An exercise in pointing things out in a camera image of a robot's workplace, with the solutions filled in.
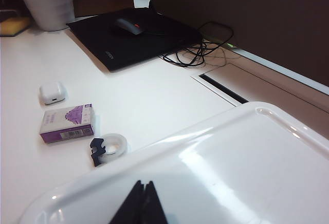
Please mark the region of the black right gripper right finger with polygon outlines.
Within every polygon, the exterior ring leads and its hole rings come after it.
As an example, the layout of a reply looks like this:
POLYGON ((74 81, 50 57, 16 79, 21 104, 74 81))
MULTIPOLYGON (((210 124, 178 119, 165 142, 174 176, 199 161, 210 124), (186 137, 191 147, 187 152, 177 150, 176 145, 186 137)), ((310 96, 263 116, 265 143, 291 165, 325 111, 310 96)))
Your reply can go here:
POLYGON ((153 181, 147 183, 143 191, 140 210, 140 223, 168 223, 153 181))

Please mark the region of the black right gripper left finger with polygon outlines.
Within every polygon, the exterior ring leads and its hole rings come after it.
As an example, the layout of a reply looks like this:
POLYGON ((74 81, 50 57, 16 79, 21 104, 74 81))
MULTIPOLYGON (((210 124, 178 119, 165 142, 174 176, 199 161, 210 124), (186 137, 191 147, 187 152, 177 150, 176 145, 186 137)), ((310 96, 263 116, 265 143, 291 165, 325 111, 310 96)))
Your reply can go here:
POLYGON ((144 185, 138 180, 109 223, 137 223, 144 185))

